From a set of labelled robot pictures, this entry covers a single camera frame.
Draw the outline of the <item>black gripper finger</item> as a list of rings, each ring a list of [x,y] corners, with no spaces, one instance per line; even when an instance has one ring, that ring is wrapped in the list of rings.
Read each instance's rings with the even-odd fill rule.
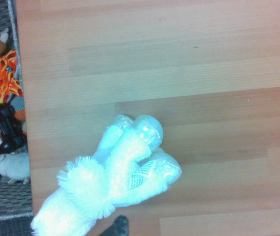
[[[128,236],[129,220],[126,216],[118,216],[111,226],[105,229],[99,236]]]

